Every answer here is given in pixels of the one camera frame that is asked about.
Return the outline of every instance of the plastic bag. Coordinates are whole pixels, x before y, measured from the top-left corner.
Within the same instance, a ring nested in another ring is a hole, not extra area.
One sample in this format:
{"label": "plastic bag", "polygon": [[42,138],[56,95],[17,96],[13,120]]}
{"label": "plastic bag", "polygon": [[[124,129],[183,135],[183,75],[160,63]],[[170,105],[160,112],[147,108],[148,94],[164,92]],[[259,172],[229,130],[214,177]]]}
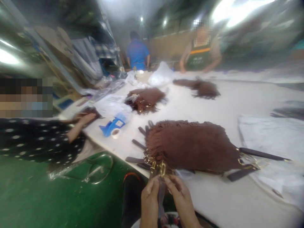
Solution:
{"label": "plastic bag", "polygon": [[176,169],[175,173],[179,178],[181,178],[183,180],[189,180],[195,176],[195,173],[193,173],[189,170],[186,170],[186,169]]}
{"label": "plastic bag", "polygon": [[95,103],[95,102],[99,101],[100,99],[104,98],[110,91],[111,91],[111,89],[109,89],[109,88],[99,90],[90,99],[90,102],[91,103]]}
{"label": "plastic bag", "polygon": [[171,83],[174,78],[174,72],[165,62],[161,62],[158,69],[150,76],[148,83],[153,87],[162,87]]}
{"label": "plastic bag", "polygon": [[127,123],[132,116],[132,108],[123,103],[124,96],[110,94],[94,104],[100,115],[108,119],[119,118]]}
{"label": "plastic bag", "polygon": [[111,90],[111,93],[115,93],[116,91],[120,90],[120,88],[122,88],[125,84],[125,79],[118,79],[114,82],[111,82],[108,88]]}

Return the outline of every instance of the man in blue shirt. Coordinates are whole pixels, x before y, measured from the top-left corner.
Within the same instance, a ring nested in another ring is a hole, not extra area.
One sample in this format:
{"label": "man in blue shirt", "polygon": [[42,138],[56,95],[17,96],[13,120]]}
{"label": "man in blue shirt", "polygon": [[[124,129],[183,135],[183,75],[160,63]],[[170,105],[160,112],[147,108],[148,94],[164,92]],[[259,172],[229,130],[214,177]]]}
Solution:
{"label": "man in blue shirt", "polygon": [[133,69],[136,66],[137,70],[146,70],[150,64],[150,53],[146,45],[139,40],[139,35],[136,31],[130,32],[131,43],[128,45],[127,58],[128,64]]}

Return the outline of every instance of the finger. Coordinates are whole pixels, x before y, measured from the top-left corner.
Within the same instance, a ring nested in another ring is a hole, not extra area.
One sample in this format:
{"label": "finger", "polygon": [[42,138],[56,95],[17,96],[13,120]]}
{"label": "finger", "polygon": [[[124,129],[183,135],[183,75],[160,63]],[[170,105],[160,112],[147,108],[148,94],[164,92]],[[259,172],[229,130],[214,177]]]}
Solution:
{"label": "finger", "polygon": [[154,178],[152,178],[148,184],[145,186],[145,188],[143,189],[143,192],[147,195],[150,195],[151,194],[151,191],[152,191],[152,187],[153,187],[153,184],[154,184]]}
{"label": "finger", "polygon": [[183,191],[187,189],[187,186],[184,184],[184,182],[175,175],[169,175],[170,180],[176,184],[178,190]]}
{"label": "finger", "polygon": [[153,183],[153,188],[152,188],[151,196],[157,197],[158,190],[159,190],[159,180],[157,178],[155,178],[153,181],[154,181],[154,183]]}
{"label": "finger", "polygon": [[173,195],[173,198],[179,197],[179,191],[175,187],[175,184],[168,177],[164,177],[164,179],[165,179],[167,187],[169,188],[169,190],[171,191],[171,193]]}

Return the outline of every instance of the hanging clothes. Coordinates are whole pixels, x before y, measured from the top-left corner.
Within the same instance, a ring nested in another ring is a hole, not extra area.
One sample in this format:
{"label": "hanging clothes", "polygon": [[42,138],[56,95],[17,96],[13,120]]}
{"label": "hanging clothes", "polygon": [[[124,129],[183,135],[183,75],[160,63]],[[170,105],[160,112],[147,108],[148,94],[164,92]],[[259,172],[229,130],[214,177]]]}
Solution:
{"label": "hanging clothes", "polygon": [[118,66],[117,60],[117,48],[115,43],[106,44],[95,40],[93,37],[89,36],[91,44],[96,50],[96,54],[100,59],[112,59],[115,65]]}
{"label": "hanging clothes", "polygon": [[92,85],[97,84],[101,80],[103,72],[95,48],[88,38],[72,40],[72,43],[73,63],[83,72]]}

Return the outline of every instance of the blue shirt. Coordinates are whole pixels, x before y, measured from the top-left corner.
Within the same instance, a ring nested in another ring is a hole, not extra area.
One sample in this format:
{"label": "blue shirt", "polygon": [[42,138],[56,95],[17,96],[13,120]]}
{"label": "blue shirt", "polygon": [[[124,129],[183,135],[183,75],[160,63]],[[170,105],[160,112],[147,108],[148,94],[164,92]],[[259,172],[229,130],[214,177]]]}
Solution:
{"label": "blue shirt", "polygon": [[130,58],[131,69],[136,66],[138,70],[145,70],[145,58],[148,55],[150,53],[146,45],[138,39],[133,39],[128,45],[127,57]]}

